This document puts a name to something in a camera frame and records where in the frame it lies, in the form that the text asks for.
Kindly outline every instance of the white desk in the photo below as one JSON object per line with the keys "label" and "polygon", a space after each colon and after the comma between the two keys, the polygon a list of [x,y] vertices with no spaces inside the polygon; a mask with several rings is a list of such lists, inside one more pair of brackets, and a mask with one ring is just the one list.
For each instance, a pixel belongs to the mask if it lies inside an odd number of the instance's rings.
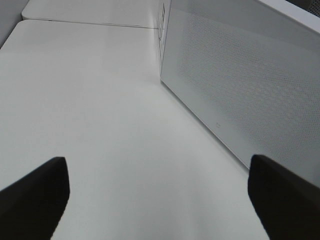
{"label": "white desk", "polygon": [[169,0],[29,0],[22,16],[24,19],[156,28],[160,2],[169,5]]}
{"label": "white desk", "polygon": [[268,239],[247,171],[160,83],[154,31],[18,24],[0,50],[0,189],[65,156],[54,240]]}

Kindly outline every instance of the table surface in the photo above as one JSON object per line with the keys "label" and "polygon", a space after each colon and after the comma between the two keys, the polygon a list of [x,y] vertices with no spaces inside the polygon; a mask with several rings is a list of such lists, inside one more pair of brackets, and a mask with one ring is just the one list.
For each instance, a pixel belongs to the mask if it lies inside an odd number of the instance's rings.
{"label": "table surface", "polygon": [[54,240],[268,239],[248,171],[161,84],[155,31],[17,25],[0,50],[0,189],[64,156]]}
{"label": "table surface", "polygon": [[160,0],[29,0],[24,19],[157,27]]}

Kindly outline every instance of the white table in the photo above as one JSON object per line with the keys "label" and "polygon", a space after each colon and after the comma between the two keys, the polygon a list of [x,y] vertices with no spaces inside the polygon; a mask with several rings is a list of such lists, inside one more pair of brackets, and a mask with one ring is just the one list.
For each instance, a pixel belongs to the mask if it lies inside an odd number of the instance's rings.
{"label": "white table", "polygon": [[24,19],[156,28],[169,0],[29,0]]}
{"label": "white table", "polygon": [[0,50],[0,189],[65,156],[54,240],[268,239],[248,172],[161,84],[155,31],[18,24]]}

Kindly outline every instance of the gray wall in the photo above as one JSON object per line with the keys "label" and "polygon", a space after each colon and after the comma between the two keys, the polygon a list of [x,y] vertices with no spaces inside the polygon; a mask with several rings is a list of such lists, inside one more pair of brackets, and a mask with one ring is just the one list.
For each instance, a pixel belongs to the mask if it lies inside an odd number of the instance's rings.
{"label": "gray wall", "polygon": [[29,0],[0,0],[0,48],[22,20],[21,12]]}

